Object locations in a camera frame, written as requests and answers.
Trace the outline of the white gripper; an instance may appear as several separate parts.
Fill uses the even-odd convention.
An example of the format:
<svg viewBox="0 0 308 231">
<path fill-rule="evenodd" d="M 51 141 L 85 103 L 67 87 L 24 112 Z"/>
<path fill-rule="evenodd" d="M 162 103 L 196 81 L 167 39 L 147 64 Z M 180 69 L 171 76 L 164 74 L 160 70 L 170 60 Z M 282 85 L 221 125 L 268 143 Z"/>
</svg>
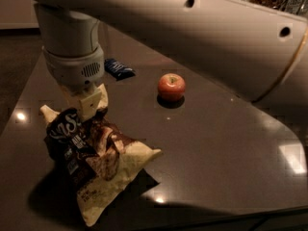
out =
<svg viewBox="0 0 308 231">
<path fill-rule="evenodd" d="M 83 57 L 60 57 L 43 49 L 47 69 L 61 86 L 70 108 L 77 110 L 82 121 L 93 118 L 100 109 L 109 104 L 105 85 L 95 83 L 104 75 L 104 53 L 98 46 Z"/>
</svg>

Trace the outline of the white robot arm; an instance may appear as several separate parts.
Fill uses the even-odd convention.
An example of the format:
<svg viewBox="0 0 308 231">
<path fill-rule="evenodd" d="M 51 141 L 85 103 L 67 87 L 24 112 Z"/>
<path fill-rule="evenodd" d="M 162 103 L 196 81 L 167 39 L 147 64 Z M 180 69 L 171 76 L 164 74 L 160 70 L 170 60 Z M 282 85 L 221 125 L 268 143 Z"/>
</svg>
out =
<svg viewBox="0 0 308 231">
<path fill-rule="evenodd" d="M 35 1 L 96 17 L 287 123 L 307 119 L 302 17 L 241 0 Z"/>
</svg>

